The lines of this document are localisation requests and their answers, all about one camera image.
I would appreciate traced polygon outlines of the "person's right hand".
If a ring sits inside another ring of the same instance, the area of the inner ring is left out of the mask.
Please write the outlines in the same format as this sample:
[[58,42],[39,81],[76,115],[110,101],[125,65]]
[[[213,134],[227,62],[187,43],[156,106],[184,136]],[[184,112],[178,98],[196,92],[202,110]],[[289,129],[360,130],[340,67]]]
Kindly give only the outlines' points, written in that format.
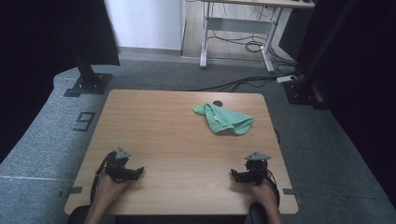
[[278,208],[276,194],[267,180],[263,180],[260,185],[247,184],[256,201],[264,208]]

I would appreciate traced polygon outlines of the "white power strip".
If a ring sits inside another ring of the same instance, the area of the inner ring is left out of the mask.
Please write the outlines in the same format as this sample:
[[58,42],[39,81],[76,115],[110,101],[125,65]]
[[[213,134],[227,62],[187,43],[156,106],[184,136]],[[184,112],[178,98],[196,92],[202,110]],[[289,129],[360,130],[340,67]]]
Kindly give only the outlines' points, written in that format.
[[295,81],[295,80],[297,80],[297,77],[295,75],[290,75],[290,76],[278,77],[276,79],[276,82],[280,84],[280,83]]

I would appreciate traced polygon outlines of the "person's leg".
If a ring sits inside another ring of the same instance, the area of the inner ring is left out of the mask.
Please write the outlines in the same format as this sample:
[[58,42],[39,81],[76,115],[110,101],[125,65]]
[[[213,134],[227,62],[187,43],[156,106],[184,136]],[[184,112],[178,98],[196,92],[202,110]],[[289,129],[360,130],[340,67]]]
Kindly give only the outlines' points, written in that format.
[[89,205],[83,205],[77,207],[69,216],[66,224],[84,224],[86,217],[88,216]]
[[249,218],[251,224],[268,224],[266,212],[259,203],[252,203],[249,206]]

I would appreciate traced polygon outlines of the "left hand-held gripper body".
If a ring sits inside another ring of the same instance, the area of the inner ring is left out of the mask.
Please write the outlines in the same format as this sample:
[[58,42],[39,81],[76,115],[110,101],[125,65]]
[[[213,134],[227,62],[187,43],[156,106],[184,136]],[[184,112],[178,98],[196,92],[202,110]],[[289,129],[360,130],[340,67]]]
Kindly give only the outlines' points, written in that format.
[[113,181],[127,181],[128,174],[134,174],[134,171],[125,167],[131,154],[123,148],[112,151],[105,158],[105,172]]

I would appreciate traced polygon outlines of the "white frame desk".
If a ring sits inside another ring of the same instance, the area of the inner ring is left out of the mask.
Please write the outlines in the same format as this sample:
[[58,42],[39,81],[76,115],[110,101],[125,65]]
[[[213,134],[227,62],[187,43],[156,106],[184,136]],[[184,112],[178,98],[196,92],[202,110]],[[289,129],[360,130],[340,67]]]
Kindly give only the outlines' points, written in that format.
[[[262,55],[265,68],[270,74],[275,72],[269,49],[275,36],[276,28],[279,23],[282,10],[284,8],[300,9],[315,7],[313,0],[198,0],[203,3],[204,7],[204,32],[201,42],[200,62],[199,66],[202,69],[207,67],[207,53],[208,53],[208,32],[209,31],[223,31],[234,33],[251,33],[266,35],[267,39],[264,45],[260,46],[260,53]],[[273,18],[269,21],[254,21],[243,19],[229,19],[218,18],[210,15],[212,6],[214,4],[226,4],[237,6],[255,6],[255,7],[272,7],[275,11]]]

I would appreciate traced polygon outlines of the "person's left hand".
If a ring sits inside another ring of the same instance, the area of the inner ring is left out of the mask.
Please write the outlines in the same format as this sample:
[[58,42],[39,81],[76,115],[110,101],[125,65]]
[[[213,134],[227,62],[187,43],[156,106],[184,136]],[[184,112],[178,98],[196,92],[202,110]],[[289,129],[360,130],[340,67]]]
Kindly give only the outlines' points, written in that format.
[[106,172],[102,172],[99,175],[92,204],[102,208],[108,208],[130,185],[131,182],[128,181],[115,182]]

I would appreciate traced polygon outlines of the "person's right leg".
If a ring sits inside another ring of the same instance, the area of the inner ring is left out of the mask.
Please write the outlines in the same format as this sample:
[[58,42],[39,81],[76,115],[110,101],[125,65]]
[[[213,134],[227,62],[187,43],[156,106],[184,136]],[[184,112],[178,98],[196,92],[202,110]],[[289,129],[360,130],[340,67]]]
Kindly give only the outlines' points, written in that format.
[[252,203],[249,206],[249,218],[251,224],[268,224],[266,212],[259,203]]

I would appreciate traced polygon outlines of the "black metal stand slanted post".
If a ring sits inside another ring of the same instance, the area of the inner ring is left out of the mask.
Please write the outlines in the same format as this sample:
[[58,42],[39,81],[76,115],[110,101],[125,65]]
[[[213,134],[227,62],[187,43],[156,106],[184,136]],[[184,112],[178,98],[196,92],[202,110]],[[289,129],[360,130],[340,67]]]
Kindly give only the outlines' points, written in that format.
[[300,81],[289,81],[283,85],[290,104],[322,107],[324,100],[315,87],[319,67],[324,63],[331,43],[356,1],[318,0],[301,48],[303,56],[297,62],[304,77]]

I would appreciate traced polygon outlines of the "green microfibre cloth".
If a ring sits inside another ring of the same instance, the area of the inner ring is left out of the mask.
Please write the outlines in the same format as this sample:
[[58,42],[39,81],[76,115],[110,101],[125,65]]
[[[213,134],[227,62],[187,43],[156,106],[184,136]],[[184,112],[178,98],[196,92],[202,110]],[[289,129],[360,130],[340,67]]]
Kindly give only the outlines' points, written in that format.
[[237,135],[246,134],[255,119],[247,114],[232,111],[214,104],[196,106],[193,111],[205,116],[209,129],[212,133],[231,131]]

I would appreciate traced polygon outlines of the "dark curtain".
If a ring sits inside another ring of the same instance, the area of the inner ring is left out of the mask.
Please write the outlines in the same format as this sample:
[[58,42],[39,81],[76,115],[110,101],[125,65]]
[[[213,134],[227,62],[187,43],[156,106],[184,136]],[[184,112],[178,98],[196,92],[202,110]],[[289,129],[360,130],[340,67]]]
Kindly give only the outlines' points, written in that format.
[[300,51],[325,104],[396,208],[396,0],[314,0]]
[[105,0],[0,0],[0,163],[77,57],[120,63]]

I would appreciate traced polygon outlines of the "black box under desk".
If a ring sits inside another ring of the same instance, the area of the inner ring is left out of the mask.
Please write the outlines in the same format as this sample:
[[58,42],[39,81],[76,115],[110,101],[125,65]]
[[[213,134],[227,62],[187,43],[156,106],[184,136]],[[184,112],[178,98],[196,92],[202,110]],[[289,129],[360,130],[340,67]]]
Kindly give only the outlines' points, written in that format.
[[293,8],[280,38],[278,45],[295,61],[298,60],[310,17],[310,10]]

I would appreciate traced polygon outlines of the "person's left leg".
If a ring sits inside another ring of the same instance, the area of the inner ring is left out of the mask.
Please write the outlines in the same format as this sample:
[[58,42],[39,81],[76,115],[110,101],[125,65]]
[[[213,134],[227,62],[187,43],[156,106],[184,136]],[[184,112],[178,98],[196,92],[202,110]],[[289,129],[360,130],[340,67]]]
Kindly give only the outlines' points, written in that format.
[[77,207],[69,216],[66,224],[84,224],[86,217],[88,216],[89,205],[83,205]]

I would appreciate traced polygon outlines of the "black metal stand square base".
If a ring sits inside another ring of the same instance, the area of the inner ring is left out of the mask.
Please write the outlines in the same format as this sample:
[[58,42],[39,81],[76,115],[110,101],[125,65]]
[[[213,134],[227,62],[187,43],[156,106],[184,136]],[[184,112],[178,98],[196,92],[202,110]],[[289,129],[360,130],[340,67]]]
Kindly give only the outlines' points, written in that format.
[[74,86],[68,89],[64,95],[66,97],[79,97],[81,94],[102,95],[112,75],[95,73],[90,63],[81,53],[78,45],[73,44],[72,50],[80,76]]

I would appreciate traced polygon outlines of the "grey tape strip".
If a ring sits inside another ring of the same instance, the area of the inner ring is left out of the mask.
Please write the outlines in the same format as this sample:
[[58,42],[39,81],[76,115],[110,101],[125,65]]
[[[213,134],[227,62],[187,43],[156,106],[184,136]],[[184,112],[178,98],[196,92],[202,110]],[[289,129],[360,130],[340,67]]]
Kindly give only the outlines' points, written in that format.
[[293,195],[296,198],[302,198],[302,192],[296,189],[282,189],[284,195]]
[[68,198],[70,194],[81,193],[82,187],[71,187],[67,189],[63,189],[59,192],[60,198]]

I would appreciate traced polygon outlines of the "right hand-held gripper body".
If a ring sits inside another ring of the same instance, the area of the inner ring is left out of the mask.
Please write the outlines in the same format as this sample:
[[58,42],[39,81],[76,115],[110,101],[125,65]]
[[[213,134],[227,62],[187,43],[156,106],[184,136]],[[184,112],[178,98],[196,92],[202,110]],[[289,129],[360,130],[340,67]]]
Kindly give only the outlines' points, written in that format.
[[253,183],[257,185],[263,180],[271,182],[271,178],[268,176],[268,160],[270,156],[262,154],[260,152],[253,152],[245,157],[247,171],[240,175],[240,180],[243,183]]

